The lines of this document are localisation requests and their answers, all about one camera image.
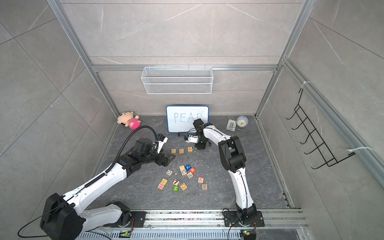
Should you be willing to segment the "round white clock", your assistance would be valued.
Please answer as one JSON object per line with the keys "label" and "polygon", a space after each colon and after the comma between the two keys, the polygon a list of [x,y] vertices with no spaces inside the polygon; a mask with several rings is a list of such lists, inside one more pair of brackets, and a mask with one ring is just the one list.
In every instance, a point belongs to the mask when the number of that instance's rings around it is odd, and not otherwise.
{"label": "round white clock", "polygon": [[239,116],[237,118],[237,126],[239,128],[245,128],[249,124],[249,119],[246,116]]}

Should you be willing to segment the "black wall hook rack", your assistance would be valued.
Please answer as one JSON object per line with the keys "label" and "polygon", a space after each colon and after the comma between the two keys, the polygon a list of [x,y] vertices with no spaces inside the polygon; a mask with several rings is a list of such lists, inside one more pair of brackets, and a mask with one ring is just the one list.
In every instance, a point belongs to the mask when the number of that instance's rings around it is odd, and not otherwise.
{"label": "black wall hook rack", "polygon": [[303,109],[302,105],[300,104],[302,96],[303,96],[303,92],[304,92],[303,89],[299,90],[299,92],[298,92],[299,99],[297,101],[296,106],[294,107],[293,114],[290,117],[286,118],[286,120],[297,119],[300,121],[296,127],[291,128],[293,131],[300,129],[301,127],[303,127],[306,130],[306,132],[307,132],[306,133],[306,139],[303,142],[300,141],[301,145],[304,146],[308,142],[308,140],[311,140],[312,143],[315,145],[315,147],[311,151],[304,152],[304,154],[306,156],[311,155],[313,152],[318,152],[320,154],[321,160],[322,160],[321,165],[319,165],[318,167],[311,167],[311,168],[313,170],[320,169],[323,166],[327,166],[330,168],[336,164],[339,164],[339,163],[355,156],[356,153],[352,152],[352,153],[349,153],[343,159],[337,159],[336,158],[336,156],[333,154],[333,152],[331,151],[331,149],[328,146],[328,144],[326,143],[326,141],[323,139],[320,131],[318,131],[318,129],[315,127],[314,123],[309,118],[309,115],[307,115],[307,113]]}

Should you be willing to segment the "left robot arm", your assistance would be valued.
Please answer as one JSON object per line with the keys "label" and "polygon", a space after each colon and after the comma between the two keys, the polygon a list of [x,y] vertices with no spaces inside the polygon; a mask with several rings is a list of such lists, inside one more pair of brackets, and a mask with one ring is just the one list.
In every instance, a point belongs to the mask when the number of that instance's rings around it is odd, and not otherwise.
{"label": "left robot arm", "polygon": [[164,154],[162,150],[168,138],[162,134],[154,136],[154,141],[140,138],[125,154],[120,149],[107,169],[83,185],[63,195],[54,193],[49,196],[43,214],[37,217],[44,237],[52,240],[74,240],[80,234],[104,225],[133,225],[130,208],[120,201],[93,210],[89,210],[88,206],[108,189],[138,171],[142,165],[169,165],[175,156]]}

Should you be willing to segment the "pink plush toy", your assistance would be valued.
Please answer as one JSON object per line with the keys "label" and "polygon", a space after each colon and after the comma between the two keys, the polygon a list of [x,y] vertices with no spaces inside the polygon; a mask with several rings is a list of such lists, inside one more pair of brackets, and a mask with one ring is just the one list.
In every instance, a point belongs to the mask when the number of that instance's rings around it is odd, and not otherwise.
{"label": "pink plush toy", "polygon": [[124,112],[118,116],[117,123],[120,125],[125,125],[132,130],[136,130],[141,126],[141,121],[139,116],[134,117],[133,112]]}

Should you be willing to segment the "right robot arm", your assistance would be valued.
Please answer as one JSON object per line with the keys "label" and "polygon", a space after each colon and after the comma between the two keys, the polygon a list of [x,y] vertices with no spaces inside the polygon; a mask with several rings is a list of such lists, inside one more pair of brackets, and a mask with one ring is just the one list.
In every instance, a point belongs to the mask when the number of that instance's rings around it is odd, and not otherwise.
{"label": "right robot arm", "polygon": [[204,150],[208,141],[218,146],[223,168],[229,173],[236,194],[236,222],[246,226],[262,221],[262,213],[252,199],[246,179],[246,155],[239,137],[229,136],[218,130],[212,123],[197,119],[193,122],[197,134],[195,148]]}

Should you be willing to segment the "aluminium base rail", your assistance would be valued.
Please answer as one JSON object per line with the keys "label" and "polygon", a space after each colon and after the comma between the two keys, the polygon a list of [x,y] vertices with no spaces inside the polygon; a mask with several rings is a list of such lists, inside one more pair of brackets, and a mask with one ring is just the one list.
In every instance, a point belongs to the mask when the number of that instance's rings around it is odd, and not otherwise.
{"label": "aluminium base rail", "polygon": [[235,210],[133,210],[134,225],[100,227],[80,240],[312,240],[300,209],[262,209],[249,224]]}

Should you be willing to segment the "small white rectangular box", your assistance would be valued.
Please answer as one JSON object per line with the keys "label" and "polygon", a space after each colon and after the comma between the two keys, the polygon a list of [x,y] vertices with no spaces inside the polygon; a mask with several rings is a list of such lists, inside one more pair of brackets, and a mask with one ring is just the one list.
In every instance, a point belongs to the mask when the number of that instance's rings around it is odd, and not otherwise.
{"label": "small white rectangular box", "polygon": [[228,120],[226,130],[234,132],[236,130],[237,122],[235,120]]}

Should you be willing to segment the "wooden block blue O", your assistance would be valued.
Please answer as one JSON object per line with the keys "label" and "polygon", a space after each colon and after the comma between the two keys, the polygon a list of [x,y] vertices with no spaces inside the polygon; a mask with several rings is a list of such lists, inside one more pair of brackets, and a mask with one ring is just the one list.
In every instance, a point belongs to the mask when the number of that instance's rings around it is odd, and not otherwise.
{"label": "wooden block blue O", "polygon": [[170,170],[170,169],[168,169],[168,170],[167,170],[167,172],[166,172],[166,174],[167,174],[168,176],[171,176],[171,175],[172,175],[172,173],[173,173],[173,171],[172,171],[172,170]]}

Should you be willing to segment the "whiteboard with blue frame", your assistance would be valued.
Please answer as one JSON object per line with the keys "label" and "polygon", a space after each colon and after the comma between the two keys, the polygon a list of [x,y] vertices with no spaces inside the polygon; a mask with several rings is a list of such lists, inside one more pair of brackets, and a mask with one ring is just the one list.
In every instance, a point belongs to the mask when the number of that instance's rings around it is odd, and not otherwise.
{"label": "whiteboard with blue frame", "polygon": [[167,106],[166,117],[169,133],[186,133],[194,127],[193,123],[201,119],[209,121],[208,106]]}

